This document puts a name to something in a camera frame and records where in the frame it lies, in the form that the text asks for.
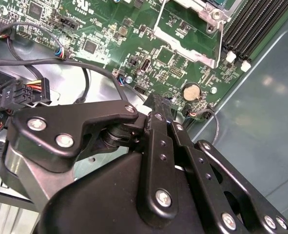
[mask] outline red wire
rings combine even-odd
[[[27,86],[31,87],[33,89],[42,90],[42,88],[40,86],[36,86],[36,85],[27,85]]]

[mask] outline gray metal surface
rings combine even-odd
[[[218,117],[217,149],[288,219],[288,22]],[[211,121],[190,134],[210,140],[213,132]]]

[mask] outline capacitor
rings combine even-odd
[[[182,96],[186,101],[196,101],[201,97],[201,89],[197,83],[188,83],[182,89]]]

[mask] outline integrated circuit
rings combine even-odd
[[[87,40],[87,41],[85,42],[84,50],[85,50],[86,52],[89,52],[89,53],[91,53],[91,54],[94,54],[96,48],[97,48],[97,45],[96,45],[95,43],[91,42],[90,40]]]
[[[35,4],[34,2],[30,2],[29,5],[29,10],[28,10],[28,15],[31,16],[32,18],[39,20],[41,18],[43,11],[43,7]]]

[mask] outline microchip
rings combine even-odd
[[[122,23],[127,27],[130,27],[132,25],[132,21],[130,19],[124,19]]]
[[[41,18],[42,11],[43,8],[41,6],[35,4],[34,2],[30,2],[28,15],[36,20],[39,20]]]
[[[127,33],[128,33],[128,29],[126,27],[122,26],[122,27],[119,28],[118,33],[121,36],[125,37],[127,35]]]
[[[146,29],[147,29],[147,27],[145,25],[143,25],[143,24],[139,27],[139,31],[140,32],[145,32]]]
[[[84,50],[91,53],[91,54],[94,54],[95,53],[95,50],[97,48],[97,45],[89,40],[87,40],[85,42],[85,46],[84,46]]]

